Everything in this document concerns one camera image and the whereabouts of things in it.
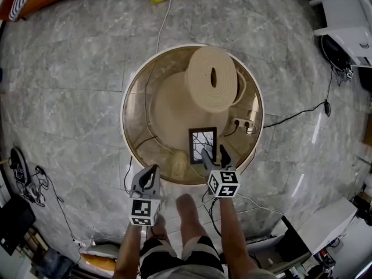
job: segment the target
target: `black picture frame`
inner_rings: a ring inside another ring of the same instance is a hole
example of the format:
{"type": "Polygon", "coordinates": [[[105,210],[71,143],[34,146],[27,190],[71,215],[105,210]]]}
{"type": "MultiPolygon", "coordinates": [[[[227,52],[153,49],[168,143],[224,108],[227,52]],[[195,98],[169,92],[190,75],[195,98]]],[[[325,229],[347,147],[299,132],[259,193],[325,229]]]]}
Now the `black picture frame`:
{"type": "Polygon", "coordinates": [[[205,127],[205,128],[190,128],[188,130],[188,142],[189,142],[189,153],[190,153],[190,164],[201,164],[203,163],[202,159],[194,158],[194,140],[193,134],[195,133],[213,133],[213,145],[212,145],[212,161],[216,162],[217,160],[217,127],[205,127]]]}

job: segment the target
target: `beige foam roll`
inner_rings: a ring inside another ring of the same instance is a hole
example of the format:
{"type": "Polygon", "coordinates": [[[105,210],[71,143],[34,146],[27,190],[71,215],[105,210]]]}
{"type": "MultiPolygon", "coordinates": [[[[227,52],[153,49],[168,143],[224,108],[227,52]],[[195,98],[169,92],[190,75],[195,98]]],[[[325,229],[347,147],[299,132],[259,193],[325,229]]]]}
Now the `beige foam roll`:
{"type": "Polygon", "coordinates": [[[195,103],[210,113],[227,110],[237,96],[234,62],[227,52],[213,46],[204,46],[193,54],[185,82],[195,103]]]}

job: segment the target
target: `striped shorts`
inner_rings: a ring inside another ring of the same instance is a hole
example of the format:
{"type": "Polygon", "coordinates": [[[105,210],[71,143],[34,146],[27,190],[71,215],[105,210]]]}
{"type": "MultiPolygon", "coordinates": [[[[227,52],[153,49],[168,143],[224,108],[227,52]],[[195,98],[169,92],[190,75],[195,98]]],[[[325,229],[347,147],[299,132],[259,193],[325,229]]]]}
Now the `striped shorts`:
{"type": "Polygon", "coordinates": [[[151,238],[140,252],[141,277],[148,278],[160,271],[186,264],[210,266],[223,273],[220,258],[209,237],[201,236],[189,240],[178,258],[171,245],[164,240],[151,238]]]}

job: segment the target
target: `human arm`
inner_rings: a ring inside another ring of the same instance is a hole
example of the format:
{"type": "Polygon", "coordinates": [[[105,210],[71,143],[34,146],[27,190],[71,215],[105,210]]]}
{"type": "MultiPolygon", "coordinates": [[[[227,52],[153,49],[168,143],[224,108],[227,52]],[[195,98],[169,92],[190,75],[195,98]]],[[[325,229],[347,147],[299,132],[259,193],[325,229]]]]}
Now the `human arm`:
{"type": "Polygon", "coordinates": [[[249,257],[243,231],[231,198],[220,198],[222,250],[233,279],[258,269],[249,257]]]}
{"type": "Polygon", "coordinates": [[[135,279],[140,262],[141,226],[130,224],[121,243],[113,279],[135,279]]]}

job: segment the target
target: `person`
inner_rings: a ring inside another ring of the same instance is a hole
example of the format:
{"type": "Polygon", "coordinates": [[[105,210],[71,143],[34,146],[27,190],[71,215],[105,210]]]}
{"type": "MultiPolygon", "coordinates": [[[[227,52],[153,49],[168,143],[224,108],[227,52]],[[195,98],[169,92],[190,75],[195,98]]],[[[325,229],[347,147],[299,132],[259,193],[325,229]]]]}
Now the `person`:
{"type": "MultiPolygon", "coordinates": [[[[159,216],[148,228],[140,249],[141,226],[129,225],[119,250],[114,279],[135,279],[140,265],[143,279],[225,278],[218,253],[199,222],[198,211],[190,194],[176,200],[181,218],[182,259],[170,245],[165,220],[159,216]]],[[[220,198],[222,249],[232,279],[274,279],[259,269],[249,257],[246,242],[231,198],[220,198]]]]}

